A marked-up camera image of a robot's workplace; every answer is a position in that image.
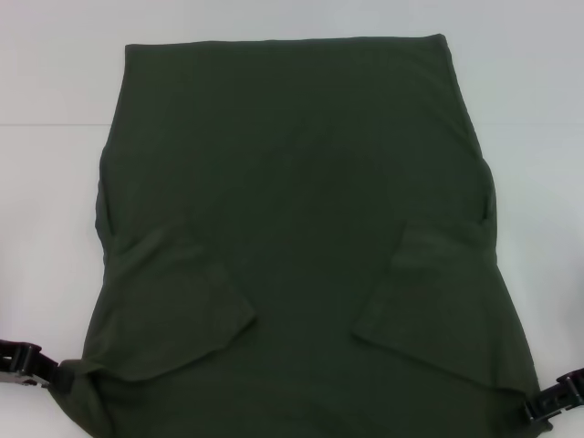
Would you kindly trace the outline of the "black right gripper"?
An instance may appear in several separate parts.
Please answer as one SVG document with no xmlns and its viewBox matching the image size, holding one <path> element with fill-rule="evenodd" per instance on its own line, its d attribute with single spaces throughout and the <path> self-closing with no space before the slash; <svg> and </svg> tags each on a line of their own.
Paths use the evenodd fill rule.
<svg viewBox="0 0 584 438">
<path fill-rule="evenodd" d="M 557 378 L 557 382 L 525 402 L 530 423 L 547 422 L 566 409 L 583 405 L 583 369 L 570 371 Z"/>
</svg>

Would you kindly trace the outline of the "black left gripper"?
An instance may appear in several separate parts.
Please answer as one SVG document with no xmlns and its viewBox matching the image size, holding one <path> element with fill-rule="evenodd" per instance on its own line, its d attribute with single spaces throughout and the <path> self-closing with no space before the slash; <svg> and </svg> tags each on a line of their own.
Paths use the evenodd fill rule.
<svg viewBox="0 0 584 438">
<path fill-rule="evenodd" d="M 26 342 L 1 340 L 1 382 L 37 386 L 58 393 L 70 393 L 75 380 L 73 370 L 40 353 L 41 348 Z M 38 381 L 34 369 L 38 359 Z"/>
</svg>

